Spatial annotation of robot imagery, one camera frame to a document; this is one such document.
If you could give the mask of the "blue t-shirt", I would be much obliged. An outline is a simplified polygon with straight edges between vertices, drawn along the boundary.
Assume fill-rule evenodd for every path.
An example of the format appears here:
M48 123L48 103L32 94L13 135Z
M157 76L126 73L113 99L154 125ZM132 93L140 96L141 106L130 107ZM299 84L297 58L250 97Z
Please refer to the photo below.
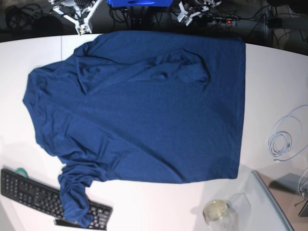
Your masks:
M191 183L238 176L245 42L118 31L32 70L23 98L38 145L64 164L64 217L92 222L94 180Z

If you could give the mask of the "black power strip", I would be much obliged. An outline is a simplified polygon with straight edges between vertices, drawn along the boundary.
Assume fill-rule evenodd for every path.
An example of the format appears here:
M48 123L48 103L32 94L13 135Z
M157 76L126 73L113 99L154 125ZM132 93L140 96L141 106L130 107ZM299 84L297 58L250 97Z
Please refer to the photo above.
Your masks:
M229 26L232 25L233 21L236 21L236 19L231 19L221 16L212 16L212 15L202 15L200 19L203 23L210 25L223 24Z

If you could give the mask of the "blue box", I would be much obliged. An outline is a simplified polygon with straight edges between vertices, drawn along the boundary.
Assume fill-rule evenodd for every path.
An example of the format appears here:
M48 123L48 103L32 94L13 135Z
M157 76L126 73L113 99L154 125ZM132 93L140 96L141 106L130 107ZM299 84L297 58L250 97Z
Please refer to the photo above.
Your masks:
M173 0L107 0L106 2L114 7L169 7L172 4Z

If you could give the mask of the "clear glass jar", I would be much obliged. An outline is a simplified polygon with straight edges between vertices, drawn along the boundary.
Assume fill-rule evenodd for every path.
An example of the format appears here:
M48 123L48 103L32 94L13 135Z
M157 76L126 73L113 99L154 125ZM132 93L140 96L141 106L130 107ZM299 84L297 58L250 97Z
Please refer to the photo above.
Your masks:
M243 231L251 216L251 205L245 193L226 200L213 200L204 207L203 217L210 231Z

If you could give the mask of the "green tape roll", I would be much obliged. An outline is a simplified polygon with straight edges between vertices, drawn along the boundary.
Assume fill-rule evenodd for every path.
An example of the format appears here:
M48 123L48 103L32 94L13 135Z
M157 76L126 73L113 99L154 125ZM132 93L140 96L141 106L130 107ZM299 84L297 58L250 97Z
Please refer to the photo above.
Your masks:
M20 175L20 176L22 176L22 177L24 177L24 178L28 178L28 173L26 172L26 170L25 169L23 169L23 168L18 168L18 169L16 169L15 170L15 174L17 174L17 175Z

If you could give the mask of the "black keyboard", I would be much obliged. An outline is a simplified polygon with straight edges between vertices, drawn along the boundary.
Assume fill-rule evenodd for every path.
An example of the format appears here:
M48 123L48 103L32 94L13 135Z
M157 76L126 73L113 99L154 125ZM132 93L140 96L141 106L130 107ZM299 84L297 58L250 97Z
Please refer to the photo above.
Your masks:
M69 222L64 218L59 190L55 188L3 168L0 171L0 193L4 197L54 217L55 225L82 228L76 222ZM86 229L91 231L107 230L107 223L112 211L109 206L90 201L88 214L93 216L93 220Z

